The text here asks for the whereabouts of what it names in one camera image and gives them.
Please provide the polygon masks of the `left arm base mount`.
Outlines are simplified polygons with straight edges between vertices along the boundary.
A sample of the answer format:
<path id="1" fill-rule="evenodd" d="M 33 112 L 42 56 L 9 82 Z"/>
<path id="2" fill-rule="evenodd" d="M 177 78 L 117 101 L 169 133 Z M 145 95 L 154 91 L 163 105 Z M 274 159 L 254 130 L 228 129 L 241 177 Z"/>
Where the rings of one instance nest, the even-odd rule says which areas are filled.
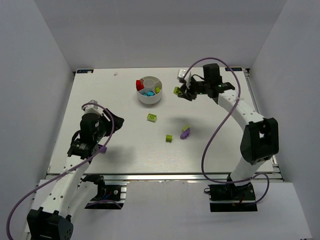
<path id="1" fill-rule="evenodd" d="M 120 210 L 126 199 L 128 182 L 105 181 L 103 188 L 86 205 L 88 210 Z"/>

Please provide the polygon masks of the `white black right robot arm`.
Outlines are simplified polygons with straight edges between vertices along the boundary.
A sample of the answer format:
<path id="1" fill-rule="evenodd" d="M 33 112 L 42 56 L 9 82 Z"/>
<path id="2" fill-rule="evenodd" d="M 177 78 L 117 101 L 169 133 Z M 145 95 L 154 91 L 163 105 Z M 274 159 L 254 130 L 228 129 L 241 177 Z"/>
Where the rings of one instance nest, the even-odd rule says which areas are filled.
<path id="1" fill-rule="evenodd" d="M 190 70 L 178 71 L 177 79 L 182 86 L 177 89 L 177 96 L 193 101 L 198 95 L 207 95 L 242 129 L 241 158 L 225 183 L 227 191 L 235 194 L 246 188 L 259 167 L 279 152 L 279 125 L 275 118 L 266 118 L 250 107 L 241 98 L 239 87 L 223 82 L 216 63 L 206 64 L 202 69 L 201 81 L 196 81 Z"/>

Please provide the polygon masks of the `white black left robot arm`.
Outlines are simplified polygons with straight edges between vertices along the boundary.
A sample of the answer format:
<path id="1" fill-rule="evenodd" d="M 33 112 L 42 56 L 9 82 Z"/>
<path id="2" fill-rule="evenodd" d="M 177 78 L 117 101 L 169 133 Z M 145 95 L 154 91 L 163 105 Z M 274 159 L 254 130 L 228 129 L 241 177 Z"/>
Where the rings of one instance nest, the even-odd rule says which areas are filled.
<path id="1" fill-rule="evenodd" d="M 33 240 L 69 240 L 73 234 L 76 211 L 101 196 L 104 178 L 85 171 L 97 153 L 105 152 L 102 138 L 119 130 L 124 119 L 108 109 L 85 106 L 80 129 L 71 138 L 63 171 L 53 180 L 53 188 L 38 209 L 31 209 L 27 224 Z"/>

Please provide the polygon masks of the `red lego brick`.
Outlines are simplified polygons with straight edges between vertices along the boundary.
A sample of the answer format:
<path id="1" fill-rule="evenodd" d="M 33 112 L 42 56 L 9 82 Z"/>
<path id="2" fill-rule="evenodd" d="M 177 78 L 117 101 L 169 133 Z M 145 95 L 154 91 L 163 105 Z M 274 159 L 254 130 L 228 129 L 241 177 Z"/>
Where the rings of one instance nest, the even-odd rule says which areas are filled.
<path id="1" fill-rule="evenodd" d="M 136 80 L 136 84 L 135 85 L 136 85 L 136 89 L 137 89 L 138 86 L 143 86 L 143 84 L 141 83 L 140 80 Z"/>

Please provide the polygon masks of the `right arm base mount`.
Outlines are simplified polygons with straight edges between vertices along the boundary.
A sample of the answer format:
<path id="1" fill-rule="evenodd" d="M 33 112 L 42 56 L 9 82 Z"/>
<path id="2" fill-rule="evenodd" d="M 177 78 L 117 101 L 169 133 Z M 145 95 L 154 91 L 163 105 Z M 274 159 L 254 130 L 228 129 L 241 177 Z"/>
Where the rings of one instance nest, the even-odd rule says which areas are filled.
<path id="1" fill-rule="evenodd" d="M 211 184 L 204 189 L 209 195 L 211 213 L 257 212 L 256 195 L 251 183 L 243 186 Z"/>

